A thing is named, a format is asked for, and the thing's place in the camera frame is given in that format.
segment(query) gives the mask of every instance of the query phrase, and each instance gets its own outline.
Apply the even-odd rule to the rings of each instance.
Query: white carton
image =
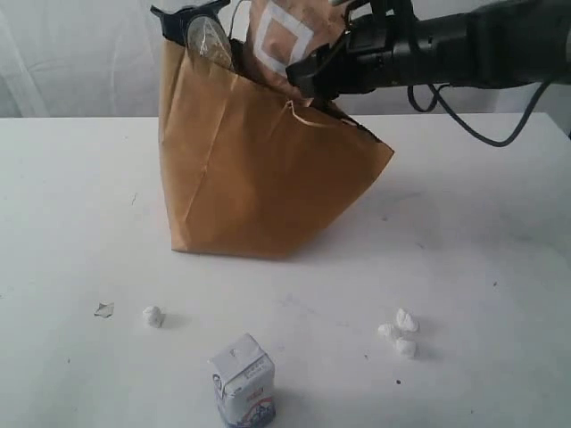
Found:
[[[229,428],[260,428],[273,420],[275,367],[250,334],[209,361],[218,410]]]

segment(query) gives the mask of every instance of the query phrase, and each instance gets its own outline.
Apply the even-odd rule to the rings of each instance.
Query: white marshmallow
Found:
[[[418,321],[403,308],[400,308],[396,313],[396,324],[403,332],[417,332],[419,325]]]
[[[156,306],[149,306],[143,311],[143,319],[147,325],[154,328],[161,328],[164,315]]]
[[[396,325],[392,324],[380,325],[378,327],[378,332],[382,336],[386,337],[386,339],[393,345],[396,343],[396,340],[402,336],[401,330],[399,330]]]
[[[413,341],[399,338],[394,345],[396,351],[405,358],[413,359],[417,353],[417,344]]]

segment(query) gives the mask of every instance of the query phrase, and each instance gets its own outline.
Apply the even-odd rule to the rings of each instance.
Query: white wall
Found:
[[[154,116],[157,114],[161,31],[151,3],[169,10],[203,0],[0,0],[0,117]],[[492,0],[417,0],[420,19],[468,12]],[[236,18],[244,35],[248,5]],[[228,28],[233,6],[222,11]],[[447,90],[458,111],[521,111],[529,89],[498,92]],[[542,102],[571,130],[570,88],[556,88]],[[429,94],[418,90],[421,103]],[[413,112],[404,89],[345,96],[353,114]]]

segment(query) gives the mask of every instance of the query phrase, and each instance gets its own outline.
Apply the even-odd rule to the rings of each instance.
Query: black wire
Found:
[[[401,20],[401,24],[404,27],[405,35],[408,37],[409,47],[412,52],[412,61],[415,63],[417,67],[418,66],[417,59],[422,55],[422,52],[420,51],[420,47],[418,46],[418,40],[415,37],[415,22],[418,19],[414,14],[414,8],[412,6],[412,2],[410,0],[401,0],[400,2],[396,2],[395,13],[398,16],[398,19]],[[414,97],[413,86],[409,86],[408,95],[409,95],[409,102],[415,110],[420,112],[430,112],[434,110],[436,103],[440,103],[440,105],[444,108],[444,111],[446,111],[456,121],[456,123],[458,123],[471,136],[477,138],[478,140],[486,144],[489,144],[492,147],[501,148],[501,147],[507,147],[508,145],[512,144],[519,137],[521,131],[523,131],[525,125],[527,125],[527,122],[531,117],[532,113],[534,112],[534,109],[537,106],[537,103],[541,99],[542,95],[556,79],[557,77],[548,79],[539,86],[539,88],[535,91],[534,96],[532,96],[532,99],[530,100],[529,104],[525,108],[524,114],[519,123],[517,124],[516,128],[511,133],[511,135],[503,141],[495,141],[492,140],[491,138],[483,136],[482,134],[475,131],[472,127],[470,127],[468,123],[462,120],[462,118],[458,115],[458,113],[456,113],[452,109],[452,107],[450,107],[450,105],[440,95],[440,91],[443,89],[442,87],[436,89],[434,85],[428,85],[430,91],[433,94],[433,99],[430,105],[428,106],[428,109],[422,109],[418,105]]]

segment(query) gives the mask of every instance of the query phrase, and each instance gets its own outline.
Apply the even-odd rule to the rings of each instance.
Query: brown paper bag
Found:
[[[301,100],[287,82],[286,66],[334,43],[345,29],[345,9],[327,0],[252,0],[244,45],[248,76]]]
[[[160,131],[175,251],[287,256],[359,198],[393,155],[368,131],[169,40]]]

